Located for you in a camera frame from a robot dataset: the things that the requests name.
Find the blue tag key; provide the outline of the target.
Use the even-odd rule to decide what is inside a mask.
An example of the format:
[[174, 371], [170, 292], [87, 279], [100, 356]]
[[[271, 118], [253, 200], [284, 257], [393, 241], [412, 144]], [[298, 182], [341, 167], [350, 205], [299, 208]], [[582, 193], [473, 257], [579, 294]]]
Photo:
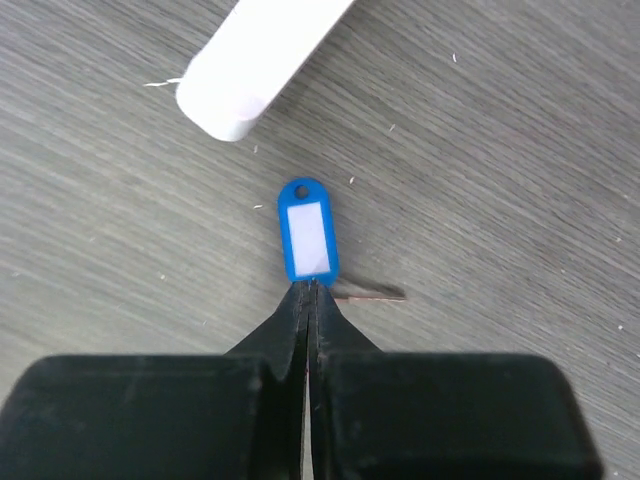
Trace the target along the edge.
[[338, 301], [401, 302], [403, 289], [340, 272], [338, 243], [327, 189], [303, 177], [286, 184], [277, 200], [284, 268], [288, 280], [316, 281]]

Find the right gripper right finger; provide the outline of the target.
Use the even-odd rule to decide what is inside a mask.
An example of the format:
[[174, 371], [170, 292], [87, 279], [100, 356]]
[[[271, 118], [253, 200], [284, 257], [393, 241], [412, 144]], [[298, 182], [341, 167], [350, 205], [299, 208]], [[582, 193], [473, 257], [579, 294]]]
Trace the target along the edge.
[[569, 381], [521, 353], [385, 352], [309, 290], [318, 479], [599, 479]]

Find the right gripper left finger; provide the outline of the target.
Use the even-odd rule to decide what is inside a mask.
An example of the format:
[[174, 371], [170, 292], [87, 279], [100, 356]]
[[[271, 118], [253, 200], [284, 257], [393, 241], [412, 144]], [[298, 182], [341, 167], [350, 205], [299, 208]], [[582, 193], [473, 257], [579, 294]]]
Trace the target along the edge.
[[55, 355], [1, 411], [5, 479], [298, 479], [310, 289], [223, 355]]

